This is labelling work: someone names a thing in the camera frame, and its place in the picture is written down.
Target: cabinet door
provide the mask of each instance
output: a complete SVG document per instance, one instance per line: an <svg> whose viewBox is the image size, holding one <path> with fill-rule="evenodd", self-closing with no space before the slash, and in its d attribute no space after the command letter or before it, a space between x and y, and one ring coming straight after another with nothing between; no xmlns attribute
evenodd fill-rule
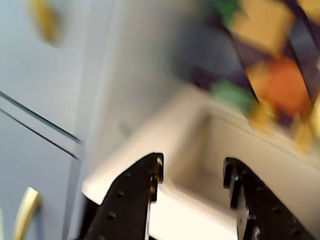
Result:
<svg viewBox="0 0 320 240"><path fill-rule="evenodd" d="M15 218L28 186L41 194L27 240L60 240L64 229L70 155L0 112L0 207L4 240L13 239Z"/></svg>
<svg viewBox="0 0 320 240"><path fill-rule="evenodd" d="M0 1L0 91L73 134L93 1L45 0L61 16L56 45L37 30L31 1Z"/></svg>

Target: orange square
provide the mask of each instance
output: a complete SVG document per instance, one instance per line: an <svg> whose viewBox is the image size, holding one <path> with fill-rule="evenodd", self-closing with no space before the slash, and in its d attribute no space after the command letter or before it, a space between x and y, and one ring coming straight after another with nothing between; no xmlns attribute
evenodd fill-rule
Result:
<svg viewBox="0 0 320 240"><path fill-rule="evenodd" d="M307 87L296 63L283 57L269 64L270 75L262 98L290 117L305 116L312 108Z"/></svg>
<svg viewBox="0 0 320 240"><path fill-rule="evenodd" d="M293 25L289 8L280 1L246 0L244 10L234 15L230 30L244 43L279 56Z"/></svg>

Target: green patch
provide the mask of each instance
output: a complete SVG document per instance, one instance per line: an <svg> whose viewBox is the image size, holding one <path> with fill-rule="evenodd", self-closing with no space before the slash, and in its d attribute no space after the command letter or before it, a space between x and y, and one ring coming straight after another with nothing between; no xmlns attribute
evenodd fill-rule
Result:
<svg viewBox="0 0 320 240"><path fill-rule="evenodd" d="M251 112L255 97L249 91L227 81L220 80L211 87L211 94L239 108L245 115Z"/></svg>

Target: gold cabinet handle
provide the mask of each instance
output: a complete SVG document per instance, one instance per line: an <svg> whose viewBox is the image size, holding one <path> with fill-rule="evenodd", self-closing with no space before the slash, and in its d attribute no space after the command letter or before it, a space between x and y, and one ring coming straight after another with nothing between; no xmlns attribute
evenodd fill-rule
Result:
<svg viewBox="0 0 320 240"><path fill-rule="evenodd" d="M40 193L28 186L15 217L13 240L23 240L25 238L32 216L40 206L40 202Z"/></svg>
<svg viewBox="0 0 320 240"><path fill-rule="evenodd" d="M48 0L29 0L31 16L40 35L48 43L58 39L58 14Z"/></svg>

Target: white sink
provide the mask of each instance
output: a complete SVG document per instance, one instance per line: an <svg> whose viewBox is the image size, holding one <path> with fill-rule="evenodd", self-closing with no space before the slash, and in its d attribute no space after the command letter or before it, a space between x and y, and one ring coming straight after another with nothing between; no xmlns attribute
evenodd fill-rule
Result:
<svg viewBox="0 0 320 240"><path fill-rule="evenodd" d="M186 86L82 185L100 204L113 180L150 152L164 154L164 183L151 207L158 240L236 240L236 219L223 189L226 157L246 163L320 239L320 155L299 156L288 136L256 135L232 107Z"/></svg>

